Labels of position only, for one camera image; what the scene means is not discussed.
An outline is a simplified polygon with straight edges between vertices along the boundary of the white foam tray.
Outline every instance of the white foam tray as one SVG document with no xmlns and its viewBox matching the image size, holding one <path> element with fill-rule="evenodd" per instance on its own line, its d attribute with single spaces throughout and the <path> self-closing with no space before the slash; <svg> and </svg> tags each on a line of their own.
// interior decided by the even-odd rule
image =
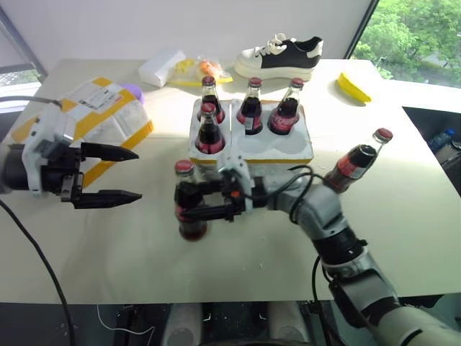
<svg viewBox="0 0 461 346">
<path fill-rule="evenodd" d="M 297 164 L 307 164 L 313 158 L 310 136 L 305 124 L 303 106 L 299 106 L 300 119 L 293 125 L 286 136 L 276 135 L 267 126 L 272 110 L 279 104 L 275 101 L 261 101 L 261 122 L 263 129 L 256 135 L 245 134 L 245 127 L 237 120 L 237 112 L 242 101 L 238 99 L 224 100 L 221 107 L 225 112 L 224 121 L 219 124 L 225 141 L 225 148 L 216 154 L 204 154 L 195 147 L 195 138 L 200 129 L 197 113 L 200 111 L 202 100 L 194 103 L 191 126 L 189 132 L 189 156 L 204 179 L 218 178 L 215 164 L 218 157 L 229 149 L 242 155 L 248 162 L 250 175 L 271 174 L 280 172 Z"/>
</svg>

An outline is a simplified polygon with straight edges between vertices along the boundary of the black and white sneaker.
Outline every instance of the black and white sneaker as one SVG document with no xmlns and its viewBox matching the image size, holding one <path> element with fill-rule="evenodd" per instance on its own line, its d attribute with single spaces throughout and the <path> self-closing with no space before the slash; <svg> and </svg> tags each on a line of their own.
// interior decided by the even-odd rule
<svg viewBox="0 0 461 346">
<path fill-rule="evenodd" d="M 317 36 L 300 42 L 276 34 L 265 47 L 243 50 L 234 68 L 244 77 L 302 78 L 310 80 L 312 70 L 322 55 L 323 40 Z"/>
</svg>

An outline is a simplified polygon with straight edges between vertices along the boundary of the purple object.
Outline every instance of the purple object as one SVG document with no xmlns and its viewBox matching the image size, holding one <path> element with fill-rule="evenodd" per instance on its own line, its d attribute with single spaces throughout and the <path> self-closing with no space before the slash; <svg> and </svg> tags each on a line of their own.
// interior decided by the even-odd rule
<svg viewBox="0 0 461 346">
<path fill-rule="evenodd" d="M 121 87 L 124 87 L 126 90 L 131 92 L 135 97 L 138 99 L 139 102 L 141 102 L 142 105 L 144 105 L 144 94 L 143 90 L 136 84 L 131 84 L 131 83 L 120 83 Z"/>
</svg>

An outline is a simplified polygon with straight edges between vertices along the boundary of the cola bottle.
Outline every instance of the cola bottle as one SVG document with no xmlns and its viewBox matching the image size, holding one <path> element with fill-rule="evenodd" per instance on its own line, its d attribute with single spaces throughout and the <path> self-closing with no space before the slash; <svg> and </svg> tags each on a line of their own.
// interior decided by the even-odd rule
<svg viewBox="0 0 461 346">
<path fill-rule="evenodd" d="M 189 241 L 201 239 L 207 231 L 207 221 L 192 221 L 181 213 L 187 209 L 205 204 L 194 176 L 194 164 L 188 160 L 178 161 L 174 165 L 176 189 L 174 191 L 174 213 L 179 221 L 179 233 Z"/>
<path fill-rule="evenodd" d="M 363 177 L 382 147 L 392 138 L 393 134 L 388 129 L 377 129 L 366 144 L 355 146 L 340 158 L 334 169 L 325 176 L 323 183 L 337 193 L 343 193 L 353 182 Z"/>
<path fill-rule="evenodd" d="M 225 141 L 216 123 L 216 108 L 213 103 L 203 103 L 200 110 L 200 129 L 195 146 L 204 154 L 216 154 L 223 150 Z"/>
<path fill-rule="evenodd" d="M 256 135 L 262 130 L 261 101 L 259 101 L 261 83 L 262 80 L 257 77 L 249 79 L 248 92 L 237 113 L 237 120 L 245 125 L 246 135 Z"/>
<path fill-rule="evenodd" d="M 293 125 L 300 119 L 297 106 L 300 103 L 300 91 L 303 89 L 303 85 L 304 81 L 301 78 L 291 80 L 287 93 L 269 117 L 267 125 L 270 131 L 277 135 L 290 133 Z"/>
<path fill-rule="evenodd" d="M 213 103 L 216 109 L 216 121 L 221 124 L 225 114 L 216 94 L 216 80 L 213 76 L 205 76 L 202 79 L 202 104 Z M 197 119 L 200 121 L 200 112 L 197 114 Z"/>
</svg>

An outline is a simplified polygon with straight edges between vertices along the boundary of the table surface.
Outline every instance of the table surface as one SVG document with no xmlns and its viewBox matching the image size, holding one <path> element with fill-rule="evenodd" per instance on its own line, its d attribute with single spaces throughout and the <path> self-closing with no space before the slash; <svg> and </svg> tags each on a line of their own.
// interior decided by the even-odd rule
<svg viewBox="0 0 461 346">
<path fill-rule="evenodd" d="M 37 93 L 61 97 L 95 76 L 142 86 L 155 129 L 135 147 L 140 159 L 114 165 L 87 189 L 140 192 L 141 200 L 107 210 L 74 210 L 56 196 L 1 196 L 46 253 L 68 302 L 312 299 L 316 253 L 287 214 L 256 210 L 234 223 L 213 221 L 199 242 L 179 236 L 173 165 L 187 158 L 191 109 L 200 90 L 148 86 L 138 78 L 141 63 L 64 60 Z M 373 102 L 361 107 L 344 96 L 334 82 L 341 71 L 366 87 Z M 264 81 L 262 98 L 280 99 L 287 83 Z M 236 76 L 218 92 L 221 99 L 242 97 L 246 80 Z M 312 167 L 320 174 L 376 128 L 393 131 L 373 168 L 340 197 L 344 214 L 357 236 L 368 240 L 400 295 L 461 291 L 461 199 L 375 67 L 368 61 L 322 60 L 301 102 L 313 142 Z M 41 107 L 31 103 L 17 123 Z M 57 303 L 31 245 L 3 212 L 0 223 L 0 301 Z M 318 292 L 331 298 L 321 274 Z"/>
</svg>

